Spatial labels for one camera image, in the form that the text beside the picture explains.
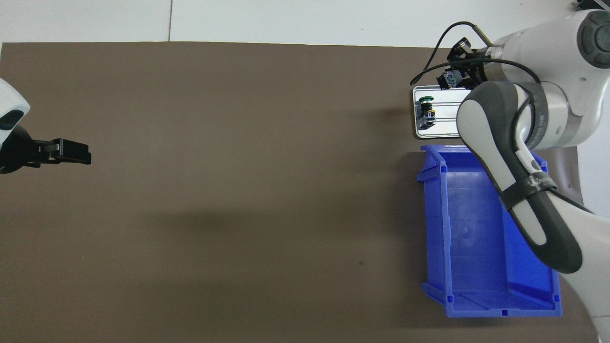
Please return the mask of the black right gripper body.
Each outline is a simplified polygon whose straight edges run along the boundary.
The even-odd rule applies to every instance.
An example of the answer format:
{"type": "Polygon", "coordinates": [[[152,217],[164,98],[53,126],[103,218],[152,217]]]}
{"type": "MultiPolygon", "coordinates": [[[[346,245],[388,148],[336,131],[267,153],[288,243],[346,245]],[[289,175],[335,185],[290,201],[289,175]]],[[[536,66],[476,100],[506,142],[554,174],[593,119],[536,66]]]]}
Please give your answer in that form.
{"type": "MultiPolygon", "coordinates": [[[[489,48],[474,49],[470,54],[470,59],[488,59],[492,57],[492,52],[489,52],[489,48]]],[[[488,76],[485,72],[486,63],[483,61],[475,61],[470,65],[470,89],[474,89],[480,84],[488,81],[488,76]]]]}

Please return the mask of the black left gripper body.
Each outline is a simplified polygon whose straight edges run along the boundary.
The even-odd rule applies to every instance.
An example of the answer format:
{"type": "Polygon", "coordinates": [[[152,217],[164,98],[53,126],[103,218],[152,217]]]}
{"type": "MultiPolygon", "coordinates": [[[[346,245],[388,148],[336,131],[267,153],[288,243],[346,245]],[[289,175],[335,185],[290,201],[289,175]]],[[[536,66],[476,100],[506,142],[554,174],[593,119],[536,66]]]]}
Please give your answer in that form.
{"type": "Polygon", "coordinates": [[[17,126],[2,144],[0,173],[13,173],[22,167],[39,169],[40,163],[32,162],[39,152],[39,145],[23,127],[17,126]]]}

